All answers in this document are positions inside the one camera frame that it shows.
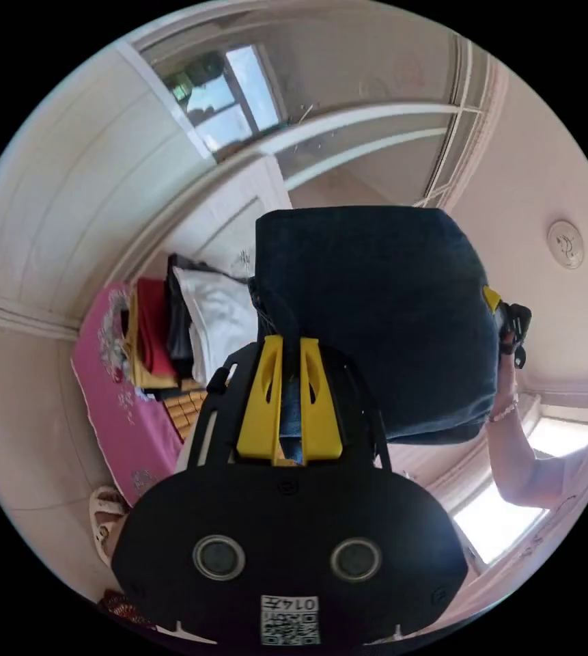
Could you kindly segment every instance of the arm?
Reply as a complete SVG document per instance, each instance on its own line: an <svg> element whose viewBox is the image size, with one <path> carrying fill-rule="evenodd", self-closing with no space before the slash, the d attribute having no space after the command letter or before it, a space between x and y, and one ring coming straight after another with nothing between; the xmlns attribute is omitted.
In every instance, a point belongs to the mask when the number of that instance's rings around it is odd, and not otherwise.
<svg viewBox="0 0 588 656"><path fill-rule="evenodd" d="M514 356L502 355L492 417L514 402L515 388ZM565 469L575 474L587 454L583 449L565 458L536 458L516 409L498 422L489 422L486 432L496 487L505 501L516 506L553 507L564 492Z"/></svg>
<svg viewBox="0 0 588 656"><path fill-rule="evenodd" d="M563 494L564 459L535 457L516 409L486 430L492 476L501 497L516 506L554 506Z"/></svg>

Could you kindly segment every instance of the door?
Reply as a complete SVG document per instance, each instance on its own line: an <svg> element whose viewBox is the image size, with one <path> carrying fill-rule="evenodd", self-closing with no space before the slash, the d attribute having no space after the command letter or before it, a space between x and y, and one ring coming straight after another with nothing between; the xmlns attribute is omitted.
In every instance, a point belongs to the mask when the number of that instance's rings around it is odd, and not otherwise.
<svg viewBox="0 0 588 656"><path fill-rule="evenodd" d="M262 215L291 209L274 156L259 157L211 189L159 245L140 275L166 276L171 253L205 262L233 277L255 272L255 222Z"/></svg>

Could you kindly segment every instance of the window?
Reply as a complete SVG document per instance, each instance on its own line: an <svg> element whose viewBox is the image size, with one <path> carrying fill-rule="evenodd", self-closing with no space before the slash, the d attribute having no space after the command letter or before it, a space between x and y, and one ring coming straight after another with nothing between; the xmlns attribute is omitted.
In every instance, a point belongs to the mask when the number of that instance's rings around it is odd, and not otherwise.
<svg viewBox="0 0 588 656"><path fill-rule="evenodd" d="M565 456L588 445L588 424L542 417L528 438L540 456ZM489 477L453 520L485 565L492 564L547 515L542 508L522 508L501 498Z"/></svg>
<svg viewBox="0 0 588 656"><path fill-rule="evenodd" d="M528 442L536 451L550 456L566 456L588 445L588 424L543 417Z"/></svg>
<svg viewBox="0 0 588 656"><path fill-rule="evenodd" d="M501 499L491 482L454 519L485 564L503 555L545 513L521 508Z"/></svg>
<svg viewBox="0 0 588 656"><path fill-rule="evenodd" d="M266 77L252 46L238 48L227 55L232 72L246 96L259 130L267 130L280 122L268 89Z"/></svg>
<svg viewBox="0 0 588 656"><path fill-rule="evenodd" d="M200 55L164 82L217 158L281 121L254 46Z"/></svg>

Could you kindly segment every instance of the floor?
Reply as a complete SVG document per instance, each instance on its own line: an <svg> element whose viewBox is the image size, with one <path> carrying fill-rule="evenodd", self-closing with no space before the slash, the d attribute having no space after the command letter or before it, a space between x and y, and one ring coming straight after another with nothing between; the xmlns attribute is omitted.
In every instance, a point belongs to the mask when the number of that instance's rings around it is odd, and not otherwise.
<svg viewBox="0 0 588 656"><path fill-rule="evenodd" d="M70 367L72 345L0 328L0 505L58 578L98 601L119 586L94 547L89 495L112 479Z"/></svg>

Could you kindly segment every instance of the denim jeans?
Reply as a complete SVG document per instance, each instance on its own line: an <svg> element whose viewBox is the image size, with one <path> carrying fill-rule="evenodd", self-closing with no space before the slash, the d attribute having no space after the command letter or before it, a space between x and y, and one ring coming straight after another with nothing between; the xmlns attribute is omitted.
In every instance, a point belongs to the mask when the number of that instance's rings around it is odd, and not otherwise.
<svg viewBox="0 0 588 656"><path fill-rule="evenodd" d="M460 443L478 434L494 402L499 337L482 263L448 215L401 206L278 210L257 220L255 239L258 340L276 333L285 344L283 449L300 437L301 337L355 362L389 441Z"/></svg>

